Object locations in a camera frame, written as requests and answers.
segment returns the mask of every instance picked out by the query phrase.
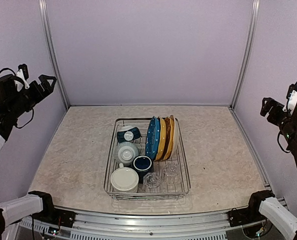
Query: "mug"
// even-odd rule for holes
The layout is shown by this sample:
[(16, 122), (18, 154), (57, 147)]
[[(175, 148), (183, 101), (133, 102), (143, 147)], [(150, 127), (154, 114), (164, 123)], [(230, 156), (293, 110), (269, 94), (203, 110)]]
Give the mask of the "mug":
[(139, 176), (132, 168), (125, 167), (123, 163), (118, 165), (110, 176), (110, 183), (114, 192), (120, 193), (137, 193), (139, 186)]
[(134, 159), (132, 168), (137, 172), (139, 182), (142, 184), (144, 176), (154, 171), (154, 164), (148, 156), (140, 155)]
[(119, 143), (114, 151), (114, 159), (125, 167), (132, 164), (133, 160), (140, 154), (138, 147), (131, 142)]

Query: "dark blue cup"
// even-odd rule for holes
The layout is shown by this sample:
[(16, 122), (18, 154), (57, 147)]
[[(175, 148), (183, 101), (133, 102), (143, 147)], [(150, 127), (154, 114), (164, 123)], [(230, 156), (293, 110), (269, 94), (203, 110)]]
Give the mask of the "dark blue cup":
[(132, 169), (137, 172), (139, 183), (142, 184), (144, 176), (154, 171), (154, 164), (148, 156), (140, 155), (134, 159)]

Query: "metal dish rack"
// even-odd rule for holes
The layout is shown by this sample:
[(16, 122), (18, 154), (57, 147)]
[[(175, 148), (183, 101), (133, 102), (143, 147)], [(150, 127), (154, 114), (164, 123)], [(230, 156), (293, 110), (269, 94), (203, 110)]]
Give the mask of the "metal dish rack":
[(121, 200), (165, 200), (165, 199), (178, 199), (186, 195), (191, 188), (190, 175), (188, 170), (187, 159), (184, 152), (184, 145), (182, 141), (182, 134), (180, 125), (178, 125), (179, 139), (176, 149), (176, 153), (169, 159), (163, 161), (154, 162), (154, 172), (158, 173), (162, 178), (164, 166), (167, 163), (176, 163), (180, 167), (180, 183), (167, 185), (162, 181), (160, 193), (146, 193), (143, 191), (143, 185), (138, 185), (137, 193), (134, 192), (115, 192), (111, 185), (111, 175), (119, 168), (118, 163), (114, 159), (114, 151), (118, 145), (117, 132), (124, 126), (132, 125), (138, 127), (141, 137), (133, 141), (138, 147), (140, 155), (145, 154), (145, 145), (147, 130), (150, 124), (151, 118), (119, 118), (115, 121), (111, 144), (109, 147), (109, 154), (106, 165), (105, 179), (104, 179), (104, 190), (113, 199)]

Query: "metal corner post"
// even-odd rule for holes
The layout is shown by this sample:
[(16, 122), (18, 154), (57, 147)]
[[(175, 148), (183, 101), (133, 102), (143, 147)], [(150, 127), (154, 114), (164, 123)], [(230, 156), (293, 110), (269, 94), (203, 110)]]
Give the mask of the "metal corner post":
[(259, 174), (260, 174), (262, 181), (264, 183), (265, 189), (271, 190), (269, 179), (268, 179), (267, 173), (264, 169), (264, 166), (260, 160), (260, 157), (259, 157), (257, 151), (255, 150), (255, 147), (253, 146), (250, 138), (248, 137), (246, 131), (244, 130), (244, 128), (242, 126), (240, 119), (238, 118), (238, 116), (235, 112), (235, 108), (238, 103), (238, 99), (239, 99), (239, 96), (240, 96), (240, 93), (242, 90), (243, 82), (245, 79), (247, 67), (249, 64), (250, 56), (251, 56), (251, 51), (252, 51), (252, 46), (253, 46), (253, 42), (254, 42), (256, 26), (257, 26), (257, 21), (258, 21), (258, 16), (259, 16), (259, 7), (260, 7), (260, 0), (253, 0), (251, 18), (250, 18), (250, 23), (249, 23), (248, 33), (247, 33), (247, 40), (246, 40), (244, 56), (242, 59), (242, 65), (239, 70), (238, 80), (237, 80), (237, 84), (235, 87), (232, 102), (228, 109), (231, 112), (231, 114), (232, 114), (244, 140), (245, 140), (246, 145), (248, 146), (250, 154), (252, 155), (252, 157), (254, 159), (254, 162), (257, 166)]
[(65, 109), (67, 111), (70, 107), (70, 103), (69, 103), (69, 98), (67, 96), (67, 92), (66, 92), (64, 84), (63, 84), (63, 80), (61, 78), (60, 69), (59, 69), (58, 61), (57, 61), (56, 54), (55, 54), (46, 0), (39, 0), (39, 10), (40, 10), (40, 15), (41, 15), (41, 19), (42, 19), (44, 35), (45, 35), (45, 40), (46, 40), (49, 57), (50, 57), (50, 60), (52, 63), (54, 74), (57, 78), (60, 95), (61, 95), (63, 104), (65, 106)]
[(253, 45), (253, 41), (254, 41), (254, 36), (255, 36), (255, 31), (256, 31), (257, 21), (258, 21), (258, 16), (259, 16), (259, 6), (260, 6), (260, 0), (253, 0), (252, 13), (251, 13), (251, 19), (250, 19), (250, 23), (249, 23), (248, 34), (247, 34), (246, 47), (245, 47), (245, 51), (244, 51), (242, 65), (239, 70), (238, 80), (237, 80), (237, 84), (235, 87), (233, 99), (231, 102), (231, 108), (233, 109), (233, 111), (237, 105), (237, 102), (238, 102), (238, 99), (239, 99), (239, 96), (241, 93), (245, 74), (246, 74), (246, 71), (248, 68), (249, 59), (251, 56), (252, 45)]

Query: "plate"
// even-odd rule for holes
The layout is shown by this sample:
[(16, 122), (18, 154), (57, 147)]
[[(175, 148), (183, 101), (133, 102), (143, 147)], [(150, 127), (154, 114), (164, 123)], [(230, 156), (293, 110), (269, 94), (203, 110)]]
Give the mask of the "plate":
[(160, 124), (160, 133), (159, 133), (158, 151), (157, 151), (155, 160), (160, 160), (163, 157), (166, 136), (167, 136), (167, 127), (164, 119), (160, 116), (158, 117), (158, 119)]
[(155, 159), (159, 150), (160, 130), (160, 121), (155, 116), (152, 117), (147, 129), (145, 146), (145, 155), (152, 160)]
[(173, 157), (173, 155), (177, 152), (179, 143), (179, 123), (173, 115), (171, 115), (170, 118), (174, 121), (173, 149), (172, 153), (170, 154), (170, 156)]
[(171, 156), (173, 149), (173, 137), (174, 137), (174, 120), (170, 117), (165, 118), (166, 123), (166, 141), (163, 153), (163, 160), (168, 159)]

